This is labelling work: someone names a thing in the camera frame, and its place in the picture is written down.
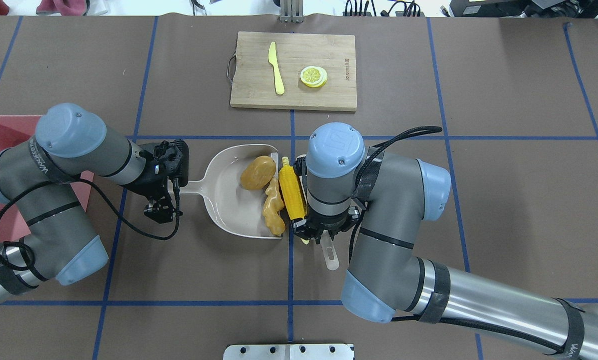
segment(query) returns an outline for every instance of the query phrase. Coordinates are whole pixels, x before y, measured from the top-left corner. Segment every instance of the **toy corn cob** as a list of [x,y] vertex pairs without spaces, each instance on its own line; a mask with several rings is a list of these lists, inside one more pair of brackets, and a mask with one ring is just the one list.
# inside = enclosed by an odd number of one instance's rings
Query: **toy corn cob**
[[281,158],[283,166],[279,170],[279,183],[281,185],[281,193],[283,194],[283,202],[288,211],[290,222],[301,221],[306,215],[305,201],[303,200],[303,191],[299,184],[299,178],[294,169],[290,166],[290,160],[287,156]]

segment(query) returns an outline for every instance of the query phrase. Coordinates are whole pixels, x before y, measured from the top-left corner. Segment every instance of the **lemon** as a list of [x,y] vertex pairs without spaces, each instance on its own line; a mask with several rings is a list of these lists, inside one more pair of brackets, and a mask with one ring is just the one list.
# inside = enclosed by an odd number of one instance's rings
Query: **lemon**
[[319,66],[307,66],[301,70],[301,82],[310,88],[322,87],[328,80],[326,69]]

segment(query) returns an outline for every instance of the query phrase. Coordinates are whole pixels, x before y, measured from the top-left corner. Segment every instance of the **pink bin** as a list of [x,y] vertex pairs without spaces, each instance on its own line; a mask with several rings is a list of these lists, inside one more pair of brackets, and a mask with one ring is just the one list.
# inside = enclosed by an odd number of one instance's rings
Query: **pink bin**
[[[5,148],[12,148],[28,139],[34,134],[36,123],[41,118],[40,115],[0,115],[0,152]],[[81,178],[92,180],[94,174],[85,171]],[[84,209],[88,208],[90,196],[90,186],[82,182],[72,184],[77,198]],[[1,220],[0,224],[0,242],[18,239],[29,235],[30,230],[16,207],[10,209]]]

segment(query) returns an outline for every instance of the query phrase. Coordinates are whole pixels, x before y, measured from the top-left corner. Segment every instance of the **pink towel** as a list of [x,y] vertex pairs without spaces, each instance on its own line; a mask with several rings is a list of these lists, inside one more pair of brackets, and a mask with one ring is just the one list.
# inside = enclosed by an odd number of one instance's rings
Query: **pink towel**
[[83,16],[88,12],[87,0],[41,0],[37,15],[61,13],[62,16]]

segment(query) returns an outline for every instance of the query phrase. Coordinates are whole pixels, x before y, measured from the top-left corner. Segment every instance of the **wooden cutting board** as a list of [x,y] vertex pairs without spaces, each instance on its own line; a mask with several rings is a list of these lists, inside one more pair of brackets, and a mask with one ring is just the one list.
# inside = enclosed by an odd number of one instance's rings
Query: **wooden cutting board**
[[[271,42],[285,93],[274,91],[267,61]],[[240,31],[230,105],[235,108],[356,111],[356,47],[353,35],[288,34]],[[321,88],[305,86],[299,74],[306,66],[328,72]]]

